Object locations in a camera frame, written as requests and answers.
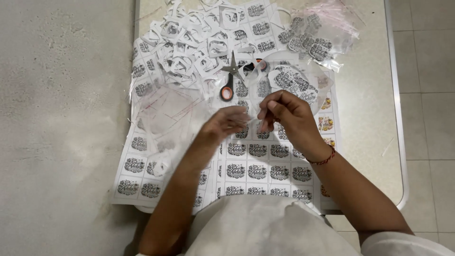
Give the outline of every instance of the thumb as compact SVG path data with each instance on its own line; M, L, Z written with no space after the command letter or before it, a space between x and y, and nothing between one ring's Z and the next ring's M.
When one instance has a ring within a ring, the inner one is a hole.
M267 108L279 119L282 123L288 123L291 121L293 115L292 113L283 105L276 101L269 101L267 103Z

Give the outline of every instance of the white shirt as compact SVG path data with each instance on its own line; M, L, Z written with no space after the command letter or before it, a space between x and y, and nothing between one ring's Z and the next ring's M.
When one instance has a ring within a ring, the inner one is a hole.
M263 195L225 196L200 211L187 248L185 256L359 255L304 203ZM397 232L370 236L361 252L364 256L455 256L440 244Z

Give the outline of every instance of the red string bracelet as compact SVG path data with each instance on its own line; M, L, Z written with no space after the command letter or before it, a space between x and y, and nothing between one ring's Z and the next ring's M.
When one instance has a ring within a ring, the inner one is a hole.
M310 163L310 164L314 164L314 165L323 165L323 164L326 164L328 163L330 160L332 160L332 158L334 158L335 154L337 153L335 151L335 148L332 146L332 145L329 145L331 148L332 148L332 154L329 156L329 158L325 159L324 161L322 162L311 162L310 160L307 159L307 161Z

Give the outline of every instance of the right hand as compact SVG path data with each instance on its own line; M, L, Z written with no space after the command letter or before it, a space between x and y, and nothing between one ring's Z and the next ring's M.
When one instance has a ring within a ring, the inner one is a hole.
M260 132L273 131L273 123L283 125L292 145L312 162L327 159L332 149L322 139L311 108L292 93L280 90L269 94L259 104Z

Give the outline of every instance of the person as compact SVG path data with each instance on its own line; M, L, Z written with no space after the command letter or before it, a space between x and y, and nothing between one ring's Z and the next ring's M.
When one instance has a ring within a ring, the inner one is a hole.
M455 255L414 236L392 201L324 142L308 103L281 90L259 106L260 130L273 131L274 122L283 125L357 231L363 255ZM192 218L200 173L217 146L245 127L245 112L240 106L221 108L202 126L150 216L139 255L358 255L321 216L293 198L224 196Z

